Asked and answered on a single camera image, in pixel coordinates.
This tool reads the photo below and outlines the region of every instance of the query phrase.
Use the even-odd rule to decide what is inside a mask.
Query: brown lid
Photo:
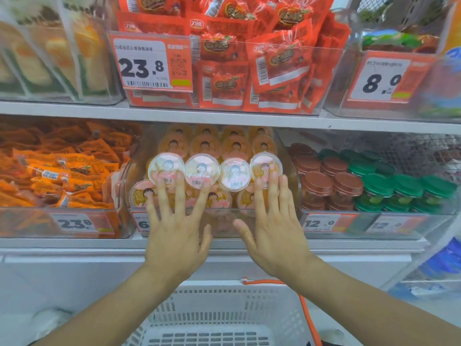
[[[315,155],[315,151],[304,143],[292,143],[288,148],[288,154],[291,157],[296,155]]]
[[[325,199],[322,197],[303,199],[303,208],[308,210],[325,210]]]
[[[333,176],[333,188],[341,194],[358,197],[363,192],[363,182],[353,174],[337,173]]]
[[[333,191],[333,181],[329,176],[318,171],[310,171],[301,179],[303,188],[316,196],[326,197]]]
[[[338,199],[333,199],[332,197],[326,197],[326,205],[330,210],[336,211],[353,211],[354,203],[351,199],[343,199],[338,201]]]
[[[333,176],[337,173],[347,172],[348,163],[335,157],[326,157],[322,160],[322,172]]]
[[[297,155],[293,159],[295,168],[302,173],[309,171],[320,171],[320,160],[313,155]]]

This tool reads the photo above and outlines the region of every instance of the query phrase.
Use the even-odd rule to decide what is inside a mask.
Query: person's left hand
[[[200,244],[199,224],[210,191],[210,182],[203,183],[189,216],[186,216],[184,174],[176,173],[174,213],[171,211],[164,179],[159,177],[155,183],[161,219],[157,216],[152,194],[148,194],[146,210],[151,229],[143,267],[155,279],[164,281],[166,289],[171,293],[205,262],[208,255],[213,240],[211,226],[206,225],[203,229]]]

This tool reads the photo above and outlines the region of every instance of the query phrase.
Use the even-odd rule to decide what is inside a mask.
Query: orange basket handle
[[[261,280],[248,280],[247,278],[242,279],[243,285],[256,285],[256,284],[282,284],[281,280],[276,279],[261,279]],[[306,322],[309,326],[309,331],[311,332],[312,338],[314,339],[315,346],[322,346],[322,340],[320,339],[319,332],[315,328],[314,322],[312,321],[311,315],[309,314],[308,305],[306,304],[306,300],[303,296],[299,295],[299,301],[301,302],[301,307],[303,308],[304,317],[306,318]]]

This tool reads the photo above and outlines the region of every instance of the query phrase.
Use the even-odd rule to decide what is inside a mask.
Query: forearm
[[[34,346],[120,346],[170,293],[160,277],[141,267]]]
[[[456,326],[349,277],[317,257],[292,288],[365,346],[450,345],[461,340],[461,329]]]

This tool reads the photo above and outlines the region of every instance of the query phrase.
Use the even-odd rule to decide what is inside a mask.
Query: green lid
[[[391,180],[394,182],[395,191],[403,196],[413,198],[423,196],[424,189],[418,179],[409,175],[394,175]]]
[[[364,150],[363,152],[360,153],[360,155],[368,161],[375,162],[375,161],[380,161],[381,156],[378,153],[375,153],[372,150]]]
[[[411,209],[417,212],[426,212],[429,214],[437,214],[440,210],[440,205],[432,205],[424,199],[415,199],[411,203]]]
[[[381,212],[381,204],[370,203],[366,197],[355,197],[354,206],[357,210],[366,212]]]
[[[420,181],[426,192],[441,198],[452,197],[458,187],[454,183],[435,175],[421,177]]]
[[[363,159],[353,159],[349,162],[348,170],[357,175],[364,176],[375,171],[373,163]]]
[[[363,188],[372,194],[391,197],[394,194],[393,182],[382,175],[369,173],[362,177]]]
[[[339,152],[339,158],[344,161],[350,161],[360,158],[360,154],[352,149],[343,149]]]
[[[388,198],[383,200],[383,208],[388,211],[395,212],[408,212],[410,211],[410,204],[401,204],[396,198]]]
[[[336,150],[332,150],[332,149],[322,149],[317,155],[317,158],[319,158],[319,160],[323,160],[329,156],[338,158],[339,153]]]
[[[383,161],[377,161],[373,165],[376,168],[375,173],[386,177],[394,175],[397,171],[391,164],[385,163]]]

